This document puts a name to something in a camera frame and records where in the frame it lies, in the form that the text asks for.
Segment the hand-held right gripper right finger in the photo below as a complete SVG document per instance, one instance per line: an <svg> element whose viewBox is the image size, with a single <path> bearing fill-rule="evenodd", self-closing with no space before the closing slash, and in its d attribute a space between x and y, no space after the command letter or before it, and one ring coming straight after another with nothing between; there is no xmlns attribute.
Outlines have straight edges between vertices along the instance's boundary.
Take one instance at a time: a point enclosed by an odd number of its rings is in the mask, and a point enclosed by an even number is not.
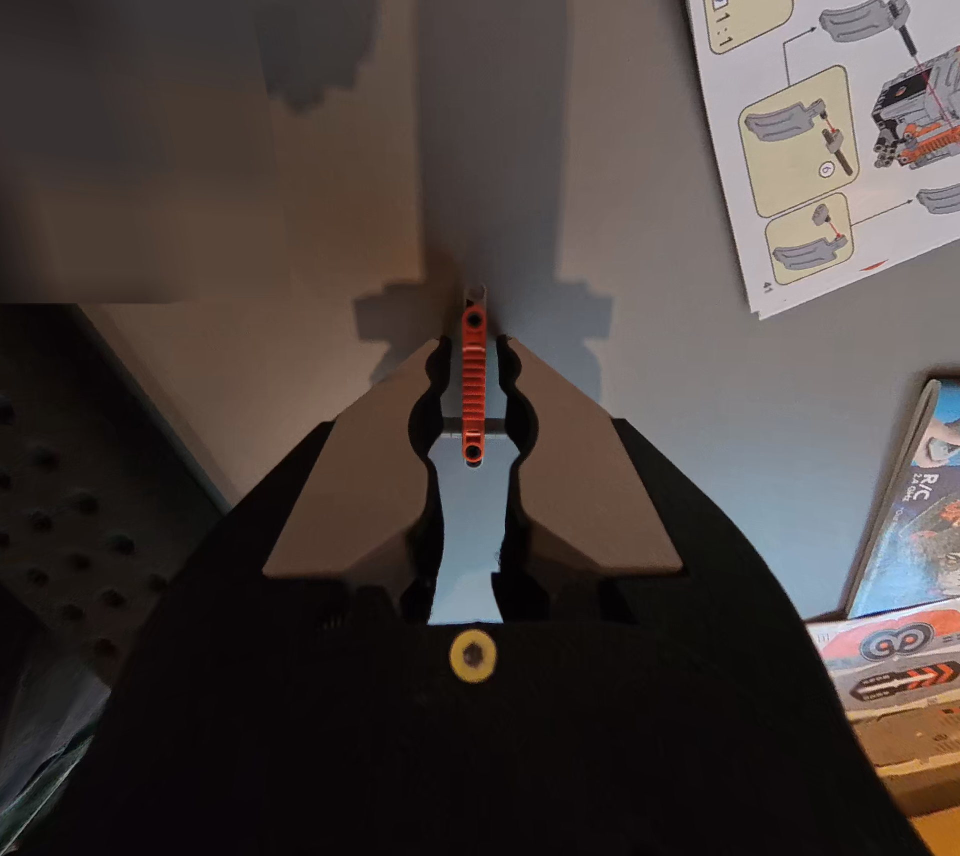
<svg viewBox="0 0 960 856"><path fill-rule="evenodd" d="M503 621L596 618L618 581L683 574L614 418L516 337L496 349L517 451L491 577Z"/></svg>

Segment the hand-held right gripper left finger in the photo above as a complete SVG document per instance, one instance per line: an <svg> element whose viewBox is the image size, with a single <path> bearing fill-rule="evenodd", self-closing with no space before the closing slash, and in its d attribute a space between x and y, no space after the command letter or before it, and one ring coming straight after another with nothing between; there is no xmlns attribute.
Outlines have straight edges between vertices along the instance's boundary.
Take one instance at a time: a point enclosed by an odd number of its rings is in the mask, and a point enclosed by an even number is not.
<svg viewBox="0 0 960 856"><path fill-rule="evenodd" d="M403 619L428 622L445 545L430 452L449 384L450 338L430 338L336 417L264 577L375 587Z"/></svg>

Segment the orange toothed rack piece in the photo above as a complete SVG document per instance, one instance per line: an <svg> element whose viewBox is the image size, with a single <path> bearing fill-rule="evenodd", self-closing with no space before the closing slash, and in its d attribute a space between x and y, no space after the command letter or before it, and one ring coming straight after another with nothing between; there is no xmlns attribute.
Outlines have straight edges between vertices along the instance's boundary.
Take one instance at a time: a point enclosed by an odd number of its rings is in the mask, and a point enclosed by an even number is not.
<svg viewBox="0 0 960 856"><path fill-rule="evenodd" d="M464 291L461 314L462 458L469 468L482 466L486 445L487 288Z"/></svg>

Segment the grey desk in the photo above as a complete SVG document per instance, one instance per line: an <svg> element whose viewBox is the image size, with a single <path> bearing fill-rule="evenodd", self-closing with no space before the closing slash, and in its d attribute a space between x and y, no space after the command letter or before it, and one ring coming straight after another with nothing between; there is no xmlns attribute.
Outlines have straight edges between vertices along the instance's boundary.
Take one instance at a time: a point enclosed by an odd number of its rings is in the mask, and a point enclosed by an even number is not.
<svg viewBox="0 0 960 856"><path fill-rule="evenodd" d="M289 294L83 308L221 502L443 333L467 273L840 616L907 409L958 370L958 242L757 320L685 0L246 1Z"/></svg>

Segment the black studded rubber mat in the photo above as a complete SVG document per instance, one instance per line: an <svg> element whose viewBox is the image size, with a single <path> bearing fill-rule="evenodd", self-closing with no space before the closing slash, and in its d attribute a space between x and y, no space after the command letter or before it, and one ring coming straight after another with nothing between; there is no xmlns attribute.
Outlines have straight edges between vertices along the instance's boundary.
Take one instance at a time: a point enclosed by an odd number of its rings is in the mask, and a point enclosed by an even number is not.
<svg viewBox="0 0 960 856"><path fill-rule="evenodd" d="M62 305L1 310L2 586L106 686L222 508Z"/></svg>

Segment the small blue printed manual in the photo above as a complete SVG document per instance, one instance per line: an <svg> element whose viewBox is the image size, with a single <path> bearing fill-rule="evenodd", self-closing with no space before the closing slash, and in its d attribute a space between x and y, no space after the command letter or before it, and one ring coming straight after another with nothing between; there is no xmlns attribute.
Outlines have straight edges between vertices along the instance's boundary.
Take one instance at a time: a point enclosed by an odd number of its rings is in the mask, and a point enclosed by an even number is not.
<svg viewBox="0 0 960 856"><path fill-rule="evenodd" d="M846 600L857 619L959 596L959 379L922 388Z"/></svg>

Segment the open instruction booklet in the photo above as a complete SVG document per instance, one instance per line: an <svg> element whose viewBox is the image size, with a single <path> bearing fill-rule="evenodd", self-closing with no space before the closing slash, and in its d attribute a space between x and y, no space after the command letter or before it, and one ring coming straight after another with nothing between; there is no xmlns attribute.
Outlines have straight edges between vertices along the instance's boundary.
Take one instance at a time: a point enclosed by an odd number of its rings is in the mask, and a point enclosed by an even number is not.
<svg viewBox="0 0 960 856"><path fill-rule="evenodd" d="M750 311L958 239L959 0L686 0Z"/></svg>

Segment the translucent plastic bag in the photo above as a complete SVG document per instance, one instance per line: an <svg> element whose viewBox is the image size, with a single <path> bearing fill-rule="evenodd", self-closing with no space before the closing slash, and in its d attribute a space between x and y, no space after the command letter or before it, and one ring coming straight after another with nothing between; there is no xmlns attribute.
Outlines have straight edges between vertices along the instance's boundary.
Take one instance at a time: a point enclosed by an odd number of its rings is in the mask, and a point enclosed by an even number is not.
<svg viewBox="0 0 960 856"><path fill-rule="evenodd" d="M19 854L50 816L110 694L89 665L45 636L2 683L2 854Z"/></svg>

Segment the brown cardboard box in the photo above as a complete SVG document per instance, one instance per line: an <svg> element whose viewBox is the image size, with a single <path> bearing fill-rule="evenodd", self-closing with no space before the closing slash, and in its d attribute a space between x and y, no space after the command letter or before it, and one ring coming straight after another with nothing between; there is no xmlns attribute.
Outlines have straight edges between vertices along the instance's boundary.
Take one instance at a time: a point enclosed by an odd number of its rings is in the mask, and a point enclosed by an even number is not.
<svg viewBox="0 0 960 856"><path fill-rule="evenodd" d="M958 701L858 719L852 728L880 780L907 817L958 807Z"/></svg>

